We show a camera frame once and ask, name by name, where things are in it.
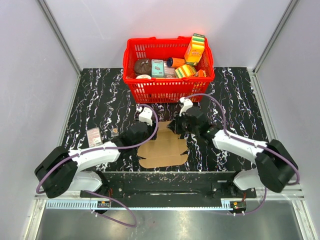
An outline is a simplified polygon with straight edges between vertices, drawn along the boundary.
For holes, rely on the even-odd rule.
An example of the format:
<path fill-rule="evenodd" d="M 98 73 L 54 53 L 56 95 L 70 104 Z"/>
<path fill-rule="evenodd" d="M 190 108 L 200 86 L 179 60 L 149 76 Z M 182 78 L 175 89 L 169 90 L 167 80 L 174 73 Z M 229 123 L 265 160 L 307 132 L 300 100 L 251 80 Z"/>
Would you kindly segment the brown cardboard box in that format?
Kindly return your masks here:
<path fill-rule="evenodd" d="M 158 124 L 157 137 L 138 148 L 139 165 L 145 169 L 183 165 L 188 159 L 187 141 L 168 128 L 170 121 Z"/>

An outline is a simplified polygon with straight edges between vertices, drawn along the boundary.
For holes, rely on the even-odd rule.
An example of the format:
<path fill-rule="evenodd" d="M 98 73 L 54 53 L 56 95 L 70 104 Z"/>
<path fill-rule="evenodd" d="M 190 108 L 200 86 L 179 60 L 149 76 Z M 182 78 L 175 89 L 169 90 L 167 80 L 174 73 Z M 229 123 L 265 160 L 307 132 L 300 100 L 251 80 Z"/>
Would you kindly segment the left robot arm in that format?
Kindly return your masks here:
<path fill-rule="evenodd" d="M 127 131 L 100 146 L 74 151 L 56 147 L 34 171 L 39 181 L 36 193 L 53 199 L 67 191 L 81 191 L 82 197 L 94 194 L 103 198 L 111 192 L 109 181 L 101 171 L 87 169 L 130 156 L 134 149 L 153 139 L 157 131 L 155 122 L 136 121 Z"/>

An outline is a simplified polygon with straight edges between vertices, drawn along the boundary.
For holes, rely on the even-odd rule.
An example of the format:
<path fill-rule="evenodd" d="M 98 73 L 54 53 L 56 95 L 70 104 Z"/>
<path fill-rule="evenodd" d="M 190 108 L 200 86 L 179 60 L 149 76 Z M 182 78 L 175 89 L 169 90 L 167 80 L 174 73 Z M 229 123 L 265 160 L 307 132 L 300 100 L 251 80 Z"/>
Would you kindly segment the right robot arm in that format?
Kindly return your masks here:
<path fill-rule="evenodd" d="M 198 107 L 178 114 L 168 128 L 177 135 L 193 134 L 212 148 L 227 151 L 255 164 L 254 169 L 240 171 L 228 184 L 227 192 L 233 198 L 239 198 L 247 189 L 260 186 L 280 193 L 299 173 L 298 165 L 279 140 L 265 142 L 234 134 L 211 124 Z"/>

